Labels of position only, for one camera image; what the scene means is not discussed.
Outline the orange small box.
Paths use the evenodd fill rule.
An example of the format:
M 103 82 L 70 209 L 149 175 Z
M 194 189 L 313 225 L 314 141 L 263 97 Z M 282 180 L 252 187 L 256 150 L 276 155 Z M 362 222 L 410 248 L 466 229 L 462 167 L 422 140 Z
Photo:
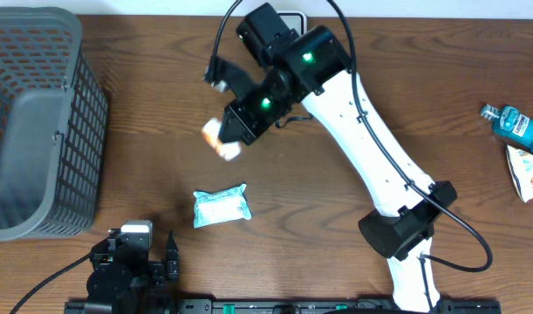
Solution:
M 216 154 L 225 161 L 231 161 L 236 158 L 241 152 L 242 147 L 239 142 L 223 143 L 219 139 L 219 132 L 221 130 L 222 122 L 217 118 L 210 119 L 202 127 L 202 136 L 205 141 L 211 146 Z

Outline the teal white wipes pack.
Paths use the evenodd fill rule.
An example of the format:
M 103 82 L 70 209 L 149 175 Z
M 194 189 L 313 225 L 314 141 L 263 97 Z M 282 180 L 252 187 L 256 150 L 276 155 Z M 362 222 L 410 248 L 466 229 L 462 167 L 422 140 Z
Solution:
M 246 183 L 215 193 L 194 191 L 194 228 L 231 222 L 239 219 L 250 220 L 251 211 L 245 197 Z

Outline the blue mouthwash bottle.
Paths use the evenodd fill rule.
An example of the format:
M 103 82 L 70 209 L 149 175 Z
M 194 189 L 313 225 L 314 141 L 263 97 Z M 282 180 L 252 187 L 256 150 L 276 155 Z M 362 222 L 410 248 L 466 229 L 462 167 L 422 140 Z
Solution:
M 513 140 L 533 153 L 533 119 L 521 113 L 513 106 L 498 109 L 486 104 L 480 115 L 492 122 L 493 132 L 497 135 Z

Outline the yellow snack bag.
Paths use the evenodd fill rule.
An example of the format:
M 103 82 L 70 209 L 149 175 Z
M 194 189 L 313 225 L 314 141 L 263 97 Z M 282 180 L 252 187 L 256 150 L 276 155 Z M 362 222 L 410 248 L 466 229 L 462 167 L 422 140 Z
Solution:
M 533 154 L 507 146 L 506 155 L 516 192 L 526 203 L 533 199 Z

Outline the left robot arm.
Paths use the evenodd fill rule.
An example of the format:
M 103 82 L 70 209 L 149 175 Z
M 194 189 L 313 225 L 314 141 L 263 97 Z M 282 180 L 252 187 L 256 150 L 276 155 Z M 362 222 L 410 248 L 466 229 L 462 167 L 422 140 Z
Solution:
M 93 273 L 86 284 L 85 313 L 175 313 L 167 285 L 180 276 L 180 252 L 167 236 L 165 257 L 149 259 L 152 237 L 114 229 L 92 250 Z

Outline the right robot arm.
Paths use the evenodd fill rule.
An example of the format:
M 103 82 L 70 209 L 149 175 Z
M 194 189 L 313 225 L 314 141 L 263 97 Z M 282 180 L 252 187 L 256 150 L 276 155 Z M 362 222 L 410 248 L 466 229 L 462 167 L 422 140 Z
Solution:
M 440 293 L 429 262 L 434 221 L 456 197 L 452 185 L 434 181 L 394 138 L 361 85 L 350 55 L 334 34 L 317 26 L 298 34 L 285 26 L 237 28 L 266 75 L 253 81 L 217 54 L 205 80 L 234 99 L 204 137 L 225 160 L 234 159 L 295 104 L 329 132 L 366 185 L 373 211 L 359 230 L 388 263 L 393 301 L 403 311 L 434 310 Z

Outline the white barcode scanner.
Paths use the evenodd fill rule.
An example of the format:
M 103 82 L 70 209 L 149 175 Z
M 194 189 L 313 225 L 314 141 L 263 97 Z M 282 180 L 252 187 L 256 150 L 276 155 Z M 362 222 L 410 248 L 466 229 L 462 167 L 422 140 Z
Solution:
M 279 10 L 277 14 L 290 29 L 295 29 L 299 35 L 303 35 L 308 31 L 307 16 L 302 11 Z

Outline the grey plastic mesh basket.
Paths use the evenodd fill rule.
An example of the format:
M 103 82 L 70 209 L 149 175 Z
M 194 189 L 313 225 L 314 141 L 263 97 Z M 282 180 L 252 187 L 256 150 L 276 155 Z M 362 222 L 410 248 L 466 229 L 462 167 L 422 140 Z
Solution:
M 0 7 L 0 242 L 93 224 L 108 104 L 75 15 Z

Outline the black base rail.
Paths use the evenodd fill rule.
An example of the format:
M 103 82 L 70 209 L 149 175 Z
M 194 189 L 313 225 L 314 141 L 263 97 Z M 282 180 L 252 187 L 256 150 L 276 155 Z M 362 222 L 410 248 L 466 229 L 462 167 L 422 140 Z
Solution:
M 71 301 L 65 304 L 65 314 L 401 314 L 388 299 L 360 299 L 357 301 L 213 301 L 209 299 L 155 298 L 142 303 L 115 304 L 94 301 Z

